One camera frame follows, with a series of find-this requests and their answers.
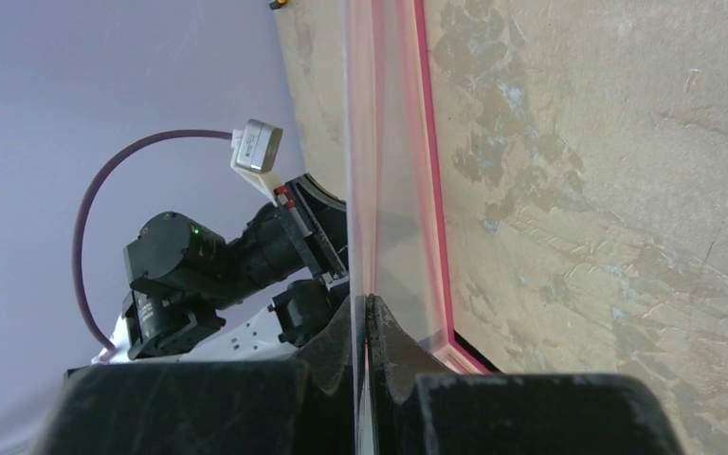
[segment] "beige wall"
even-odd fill
[[[289,6],[306,163],[342,191],[340,48],[306,50],[337,2]],[[507,372],[640,377],[689,452],[728,453],[728,1],[426,17],[457,330]]]

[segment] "gray background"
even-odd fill
[[[0,452],[37,428],[64,369],[99,346],[69,271],[75,210],[112,154],[167,129],[282,126],[276,170],[303,169],[266,1],[0,1]],[[229,144],[180,139],[125,162],[96,200],[85,285],[112,331],[127,285],[121,250],[174,209],[226,238],[265,201],[229,168]],[[228,311],[228,326],[267,296]]]

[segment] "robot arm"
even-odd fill
[[[131,291],[112,336],[118,354],[111,363],[171,360],[189,353],[225,325],[217,310],[240,304],[305,267],[312,280],[291,283],[272,305],[224,337],[274,335],[267,341],[278,348],[274,351],[257,341],[246,343],[253,351],[249,354],[260,358],[264,352],[276,355],[300,347],[327,325],[347,297],[347,285],[339,284],[348,275],[345,206],[308,174],[271,188],[279,182],[269,174],[279,131],[251,120],[243,132],[235,132],[233,169],[253,184],[261,182],[259,189],[271,201],[240,237],[226,242],[191,218],[168,211],[149,220],[124,248]],[[256,328],[246,330],[253,324]],[[227,354],[238,353],[232,358],[246,352],[238,342],[226,344]]]

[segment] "purple cable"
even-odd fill
[[[90,331],[91,335],[93,335],[99,344],[104,346],[107,350],[108,356],[112,356],[112,354],[116,351],[116,346],[112,341],[110,341],[110,338],[101,332],[96,321],[93,319],[93,313],[90,311],[90,305],[88,304],[87,296],[85,296],[85,284],[82,276],[82,242],[85,236],[85,223],[87,222],[88,213],[90,213],[90,208],[93,205],[94,199],[96,199],[96,194],[99,192],[101,184],[104,183],[104,180],[107,179],[108,175],[110,175],[110,173],[118,167],[122,161],[146,146],[164,140],[177,139],[181,137],[211,137],[231,140],[233,134],[213,130],[173,130],[146,136],[143,139],[137,140],[131,145],[128,145],[122,151],[110,158],[110,160],[101,167],[96,176],[93,177],[87,191],[85,191],[85,195],[82,197],[80,211],[77,212],[77,222],[74,225],[74,242],[71,252],[71,269],[74,275],[74,292],[77,296],[77,304],[80,307],[82,319],[85,321],[88,331]]]

